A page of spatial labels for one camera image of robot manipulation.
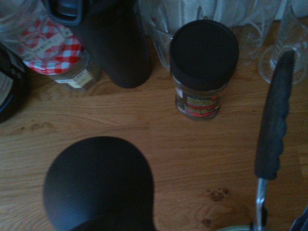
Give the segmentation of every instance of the black lid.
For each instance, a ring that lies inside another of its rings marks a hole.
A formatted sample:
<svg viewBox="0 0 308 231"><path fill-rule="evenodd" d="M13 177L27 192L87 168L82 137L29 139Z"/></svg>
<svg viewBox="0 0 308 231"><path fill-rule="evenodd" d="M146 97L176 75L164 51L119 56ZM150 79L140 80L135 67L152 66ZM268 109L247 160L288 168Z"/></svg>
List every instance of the black lid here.
<svg viewBox="0 0 308 231"><path fill-rule="evenodd" d="M234 34L223 24L198 20L180 28L170 45L170 69L192 90L215 90L235 72L239 47Z"/></svg>

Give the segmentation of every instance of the wooden countertop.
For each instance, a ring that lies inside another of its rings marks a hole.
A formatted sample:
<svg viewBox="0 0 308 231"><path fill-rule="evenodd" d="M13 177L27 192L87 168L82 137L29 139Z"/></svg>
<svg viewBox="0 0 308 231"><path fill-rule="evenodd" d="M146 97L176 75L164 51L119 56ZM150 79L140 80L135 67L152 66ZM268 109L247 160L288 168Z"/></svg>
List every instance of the wooden countertop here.
<svg viewBox="0 0 308 231"><path fill-rule="evenodd" d="M25 107L0 125L0 231L53 230L42 203L48 167L67 146L94 136L121 137L143 152L154 176L158 231L211 231L253 220L254 159L269 84L256 63L239 66L217 117L190 121L176 109L170 74L149 45L153 73L135 89L102 74L87 92L72 93L31 74ZM308 79L293 88L281 169L268 186L268 227L277 231L289 229L308 203L307 89Z"/></svg>

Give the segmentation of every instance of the black thermos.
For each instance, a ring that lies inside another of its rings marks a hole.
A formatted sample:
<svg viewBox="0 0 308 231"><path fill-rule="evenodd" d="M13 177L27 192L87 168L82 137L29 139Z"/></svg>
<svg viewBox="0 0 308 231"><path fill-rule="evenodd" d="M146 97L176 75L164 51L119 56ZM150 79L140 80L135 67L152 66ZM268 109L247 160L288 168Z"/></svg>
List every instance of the black thermos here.
<svg viewBox="0 0 308 231"><path fill-rule="evenodd" d="M143 84L152 71L136 0L44 0L52 20L69 27L123 88Z"/></svg>

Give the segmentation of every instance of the drinking glass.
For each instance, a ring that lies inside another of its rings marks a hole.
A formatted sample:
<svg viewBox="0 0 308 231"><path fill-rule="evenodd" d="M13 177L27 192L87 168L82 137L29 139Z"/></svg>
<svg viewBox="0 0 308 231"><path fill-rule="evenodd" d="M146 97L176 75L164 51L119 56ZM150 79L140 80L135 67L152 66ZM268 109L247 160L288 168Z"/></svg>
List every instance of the drinking glass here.
<svg viewBox="0 0 308 231"><path fill-rule="evenodd" d="M183 25L209 19L235 34L239 64L249 64L259 54L282 0L139 0L142 21L163 66L169 69L172 36Z"/></svg>
<svg viewBox="0 0 308 231"><path fill-rule="evenodd" d="M218 0L214 21L227 26L236 36L238 65L255 60L263 46L281 0Z"/></svg>
<svg viewBox="0 0 308 231"><path fill-rule="evenodd" d="M258 70L268 83L281 55L295 51L293 84L307 75L308 63L308 1L287 0L275 44L268 47L258 62Z"/></svg>

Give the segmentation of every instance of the black bottle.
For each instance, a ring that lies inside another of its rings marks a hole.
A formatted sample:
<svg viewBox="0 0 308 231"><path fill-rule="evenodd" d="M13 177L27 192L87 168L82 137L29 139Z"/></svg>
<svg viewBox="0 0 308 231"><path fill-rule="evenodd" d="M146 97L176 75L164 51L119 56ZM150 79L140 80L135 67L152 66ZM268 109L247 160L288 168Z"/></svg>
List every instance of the black bottle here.
<svg viewBox="0 0 308 231"><path fill-rule="evenodd" d="M123 88L143 84L152 72L136 0L44 0L50 17L69 27Z"/></svg>
<svg viewBox="0 0 308 231"><path fill-rule="evenodd" d="M28 82L22 62L0 44L0 123L22 107L27 93Z"/></svg>

